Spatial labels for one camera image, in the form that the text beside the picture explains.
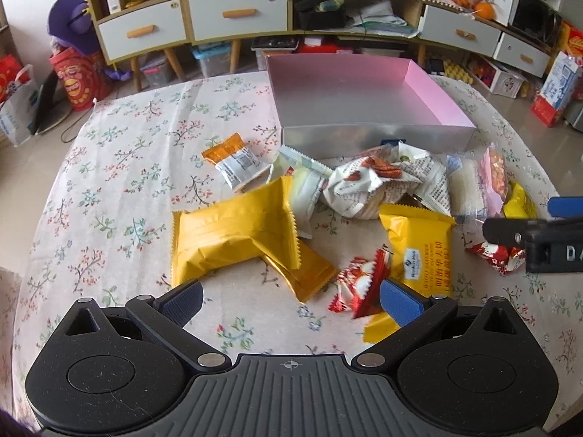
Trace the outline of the yellow snack packet with label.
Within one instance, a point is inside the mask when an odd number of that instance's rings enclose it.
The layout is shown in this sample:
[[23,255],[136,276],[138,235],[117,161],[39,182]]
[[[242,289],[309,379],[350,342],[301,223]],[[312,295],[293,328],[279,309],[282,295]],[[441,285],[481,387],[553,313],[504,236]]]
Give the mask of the yellow snack packet with label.
[[[451,230],[455,221],[431,210],[384,204],[379,220],[387,232],[392,251],[389,276],[422,296],[451,296]],[[365,325],[363,341],[377,343],[399,330],[395,320],[382,310]]]

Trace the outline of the red white candy packet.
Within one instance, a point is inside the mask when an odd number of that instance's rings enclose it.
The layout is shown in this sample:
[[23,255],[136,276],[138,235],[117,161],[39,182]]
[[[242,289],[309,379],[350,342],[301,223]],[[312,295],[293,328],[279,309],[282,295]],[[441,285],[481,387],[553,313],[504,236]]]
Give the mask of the red white candy packet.
[[336,276],[336,292],[328,305],[332,313],[352,312],[353,319],[368,317],[382,310],[380,283],[390,273],[392,251],[383,244],[372,259],[355,256]]

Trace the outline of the pink snack packet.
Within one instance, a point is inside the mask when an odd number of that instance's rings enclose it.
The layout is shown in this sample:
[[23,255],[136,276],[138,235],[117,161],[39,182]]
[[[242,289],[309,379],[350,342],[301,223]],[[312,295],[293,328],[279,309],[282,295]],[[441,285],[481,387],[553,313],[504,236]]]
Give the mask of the pink snack packet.
[[480,161],[487,215],[498,216],[509,193],[506,161],[495,145],[488,146]]

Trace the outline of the white newspaper print snack packet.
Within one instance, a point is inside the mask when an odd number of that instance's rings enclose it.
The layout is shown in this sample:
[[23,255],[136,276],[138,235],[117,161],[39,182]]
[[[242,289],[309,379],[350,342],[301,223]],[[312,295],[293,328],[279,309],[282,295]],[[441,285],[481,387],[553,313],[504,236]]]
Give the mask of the white newspaper print snack packet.
[[338,166],[322,195],[345,218],[376,219],[383,203],[398,203],[405,195],[429,210],[451,214],[446,166],[436,155],[404,142],[371,148]]

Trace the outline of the large yellow snack packet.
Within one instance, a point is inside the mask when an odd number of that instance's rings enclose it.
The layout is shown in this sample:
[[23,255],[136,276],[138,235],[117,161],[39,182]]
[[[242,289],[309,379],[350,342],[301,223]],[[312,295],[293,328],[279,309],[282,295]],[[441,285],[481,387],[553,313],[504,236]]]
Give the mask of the large yellow snack packet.
[[205,208],[175,211],[172,285],[259,257],[286,280],[297,300],[310,300],[339,270],[300,239],[292,187],[293,178],[282,176]]

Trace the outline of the orange white snack packet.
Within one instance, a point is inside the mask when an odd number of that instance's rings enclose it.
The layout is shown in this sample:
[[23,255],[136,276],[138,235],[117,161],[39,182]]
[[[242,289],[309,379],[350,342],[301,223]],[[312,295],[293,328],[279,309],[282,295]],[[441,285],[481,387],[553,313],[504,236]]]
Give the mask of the orange white snack packet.
[[245,188],[269,170],[269,165],[253,153],[239,133],[204,150],[201,155],[221,173],[233,192]]

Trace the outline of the pale yellow white snack packet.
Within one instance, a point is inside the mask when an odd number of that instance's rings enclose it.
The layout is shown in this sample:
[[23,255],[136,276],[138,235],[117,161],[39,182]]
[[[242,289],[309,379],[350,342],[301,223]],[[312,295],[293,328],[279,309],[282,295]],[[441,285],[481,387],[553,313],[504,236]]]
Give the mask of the pale yellow white snack packet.
[[325,164],[282,145],[269,169],[267,182],[282,176],[291,176],[290,207],[297,224],[297,235],[310,240],[312,230],[310,219],[316,203],[327,185],[333,170]]

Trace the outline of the blue white milk carton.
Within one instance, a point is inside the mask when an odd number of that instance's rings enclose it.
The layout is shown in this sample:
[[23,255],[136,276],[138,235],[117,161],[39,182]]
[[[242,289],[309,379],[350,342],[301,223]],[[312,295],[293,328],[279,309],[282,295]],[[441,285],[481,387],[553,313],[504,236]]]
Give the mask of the blue white milk carton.
[[581,84],[582,57],[558,53],[543,87],[533,101],[532,113],[546,126],[554,126]]

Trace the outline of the floral tablecloth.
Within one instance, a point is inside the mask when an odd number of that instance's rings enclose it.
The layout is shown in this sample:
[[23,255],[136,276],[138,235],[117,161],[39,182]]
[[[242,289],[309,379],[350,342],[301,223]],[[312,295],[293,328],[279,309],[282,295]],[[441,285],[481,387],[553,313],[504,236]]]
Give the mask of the floral tablecloth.
[[[510,179],[526,188],[540,217],[558,192],[512,126],[465,83],[434,77],[476,127],[471,148],[496,144]],[[25,378],[72,303],[92,297],[122,306],[138,294],[171,286],[174,210],[192,211],[232,197],[201,152],[238,132],[271,164],[279,148],[267,72],[222,76],[97,104],[69,149],[39,217],[26,274],[2,306],[1,406],[36,426]],[[318,204],[309,246],[338,268],[355,256],[372,259],[386,244],[379,221],[354,221]],[[542,275],[522,267],[501,276],[467,252],[468,233],[454,230],[453,297],[479,304],[505,296],[539,341],[559,379],[545,429],[582,410],[582,273]],[[187,330],[236,358],[238,353],[328,354],[347,359],[367,344],[368,318],[328,305],[335,284],[300,304],[286,280],[263,259],[204,277],[204,307]]]

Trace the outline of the yellow egg tray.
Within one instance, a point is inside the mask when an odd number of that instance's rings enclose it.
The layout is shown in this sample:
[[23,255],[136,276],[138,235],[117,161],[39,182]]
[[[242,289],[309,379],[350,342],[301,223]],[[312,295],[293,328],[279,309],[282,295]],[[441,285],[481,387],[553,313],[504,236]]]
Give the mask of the yellow egg tray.
[[446,77],[461,81],[468,85],[473,84],[473,77],[465,70],[465,68],[461,67],[453,60],[450,60],[448,58],[444,58],[443,63],[444,73]]

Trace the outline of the white microwave oven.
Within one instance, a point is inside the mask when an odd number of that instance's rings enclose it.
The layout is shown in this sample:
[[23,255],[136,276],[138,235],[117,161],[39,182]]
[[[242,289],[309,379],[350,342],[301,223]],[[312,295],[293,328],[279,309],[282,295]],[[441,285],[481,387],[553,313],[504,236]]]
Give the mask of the white microwave oven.
[[543,46],[554,46],[562,23],[563,0],[484,0],[495,9],[494,20]]

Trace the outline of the orange fruit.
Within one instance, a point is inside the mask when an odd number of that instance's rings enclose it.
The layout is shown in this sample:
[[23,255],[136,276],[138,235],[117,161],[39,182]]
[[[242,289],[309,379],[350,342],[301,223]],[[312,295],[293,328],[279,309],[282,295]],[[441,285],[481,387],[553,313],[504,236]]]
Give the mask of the orange fruit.
[[479,1],[473,6],[473,15],[483,20],[491,21],[495,18],[495,9],[487,1]]

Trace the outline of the pink cardboard box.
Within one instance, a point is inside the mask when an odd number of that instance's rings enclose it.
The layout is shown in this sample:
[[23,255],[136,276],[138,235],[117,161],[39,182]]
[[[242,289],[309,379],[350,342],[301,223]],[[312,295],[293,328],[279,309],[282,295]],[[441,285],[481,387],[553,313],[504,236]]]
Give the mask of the pink cardboard box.
[[434,153],[465,150],[474,123],[416,62],[348,53],[267,60],[283,145],[313,159],[403,141]]

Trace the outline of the red gift bag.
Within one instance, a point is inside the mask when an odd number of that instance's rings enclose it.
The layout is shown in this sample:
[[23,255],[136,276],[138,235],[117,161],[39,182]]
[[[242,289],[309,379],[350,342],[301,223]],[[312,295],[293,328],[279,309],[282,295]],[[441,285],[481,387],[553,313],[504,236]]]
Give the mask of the red gift bag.
[[50,57],[50,64],[61,82],[73,111],[89,110],[111,93],[111,82],[104,72],[100,50],[89,55],[68,47]]

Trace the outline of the long low tv cabinet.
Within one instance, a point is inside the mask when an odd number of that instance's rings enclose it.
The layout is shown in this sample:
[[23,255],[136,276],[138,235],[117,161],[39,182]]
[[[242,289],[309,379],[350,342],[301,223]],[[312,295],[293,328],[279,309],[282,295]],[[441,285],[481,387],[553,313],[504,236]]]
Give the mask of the long low tv cabinet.
[[478,53],[541,76],[551,66],[552,52],[563,35],[563,19],[554,46],[548,47],[524,38],[494,19],[487,21],[474,16],[473,6],[484,0],[391,1],[394,13],[416,29],[420,58],[425,56],[426,47],[434,44]]

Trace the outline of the red cardboard box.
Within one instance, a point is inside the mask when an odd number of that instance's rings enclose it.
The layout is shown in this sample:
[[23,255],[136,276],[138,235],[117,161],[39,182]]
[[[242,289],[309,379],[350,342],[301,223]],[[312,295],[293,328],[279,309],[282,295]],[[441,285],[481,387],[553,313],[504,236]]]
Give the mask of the red cardboard box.
[[322,53],[341,53],[350,54],[354,50],[351,47],[338,46],[336,43],[323,43],[320,46],[309,46],[307,43],[302,42],[298,46],[296,53],[310,53],[310,54],[322,54]]

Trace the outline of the black storage box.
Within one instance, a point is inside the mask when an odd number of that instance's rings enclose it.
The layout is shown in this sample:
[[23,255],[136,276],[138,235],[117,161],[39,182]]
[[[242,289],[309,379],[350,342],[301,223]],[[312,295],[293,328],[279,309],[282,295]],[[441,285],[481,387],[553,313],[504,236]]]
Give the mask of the black storage box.
[[297,29],[340,29],[347,23],[345,0],[297,0],[293,3]]

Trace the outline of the wooden white drawer cabinet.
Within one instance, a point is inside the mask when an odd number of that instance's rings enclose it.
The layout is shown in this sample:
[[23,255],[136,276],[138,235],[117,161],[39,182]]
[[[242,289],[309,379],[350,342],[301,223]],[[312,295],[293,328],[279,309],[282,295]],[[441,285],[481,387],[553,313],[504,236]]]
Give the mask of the wooden white drawer cabinet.
[[127,61],[141,89],[139,57],[161,50],[185,79],[175,48],[230,42],[235,73],[243,40],[279,36],[293,28],[292,0],[144,0],[111,11],[109,0],[87,0],[102,53],[111,66]]

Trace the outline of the purple plush toy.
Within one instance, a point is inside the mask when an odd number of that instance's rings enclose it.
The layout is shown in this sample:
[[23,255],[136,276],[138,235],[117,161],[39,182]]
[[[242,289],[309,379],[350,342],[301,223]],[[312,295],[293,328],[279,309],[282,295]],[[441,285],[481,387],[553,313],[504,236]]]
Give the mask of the purple plush toy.
[[56,0],[47,17],[47,32],[64,47],[82,55],[100,49],[100,43],[85,0]]

